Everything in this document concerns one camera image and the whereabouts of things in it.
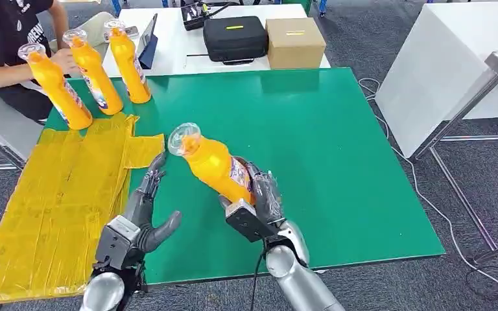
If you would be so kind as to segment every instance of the black wire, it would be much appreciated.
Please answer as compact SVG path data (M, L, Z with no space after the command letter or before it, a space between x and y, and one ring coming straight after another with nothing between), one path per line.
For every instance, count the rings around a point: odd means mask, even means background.
M486 294L480 293L478 290L476 290L476 288L474 288L470 285L469 276L471 274L477 272L478 270L483 270L484 268L497 268L498 269L498 266L482 266L482 267L476 267L476 268L472 269L471 271L467 272L467 274L465 275L465 284L468 288L470 288L470 290L473 291L473 293L475 295L480 296L480 297L482 297L486 300L489 300L489 301L496 301L496 300L498 300L498 291L493 297L488 297Z
M251 294L251 309L250 311L253 311L253 307L255 306L255 289L257 288L257 274L259 273L259 267L261 265L261 260L264 258L266 255L266 252L268 250L268 244L266 242L266 239L263 239L263 251L259 255L259 260L257 260L257 266L255 267L255 274L253 274L253 293Z
M228 8L232 4L235 4L235 3L232 3L232 2L225 3L222 8L220 8L220 9L214 11L213 13L210 13L209 15L207 15L207 18L211 18L211 17L217 15L220 11L224 10L225 8Z

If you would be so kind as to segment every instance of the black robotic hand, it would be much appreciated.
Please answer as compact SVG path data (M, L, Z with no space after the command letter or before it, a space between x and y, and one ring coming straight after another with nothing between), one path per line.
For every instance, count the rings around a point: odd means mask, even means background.
M116 310L127 307L136 291L147 291L144 257L168 239L180 225L174 211L158 227L152 225L154 197L165 171L165 153L150 164L142 183L131 193L122 215L102 229L89 284L81 310Z
M219 195L219 202L226 211L226 222L251 242L277 234L285 217L276 179L270 171L264 172L241 157L235 158L249 173L255 204L251 206L244 200L231 202Z

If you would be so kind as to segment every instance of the yellow label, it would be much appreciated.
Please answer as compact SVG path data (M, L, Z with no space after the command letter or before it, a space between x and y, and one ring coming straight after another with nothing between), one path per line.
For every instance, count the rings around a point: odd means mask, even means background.
M304 35L304 30L287 31L285 34L288 36L302 36Z

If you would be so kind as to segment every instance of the black carrying case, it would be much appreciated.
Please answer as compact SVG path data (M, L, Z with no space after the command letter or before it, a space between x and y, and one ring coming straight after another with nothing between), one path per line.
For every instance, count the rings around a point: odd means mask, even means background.
M256 16L208 19L203 39L214 62L258 58L268 52L268 34Z

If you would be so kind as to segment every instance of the cardboard box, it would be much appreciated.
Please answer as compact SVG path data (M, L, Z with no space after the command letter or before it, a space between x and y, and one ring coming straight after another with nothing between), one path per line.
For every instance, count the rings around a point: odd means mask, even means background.
M270 68L320 67L326 42L313 18L267 19L266 30Z

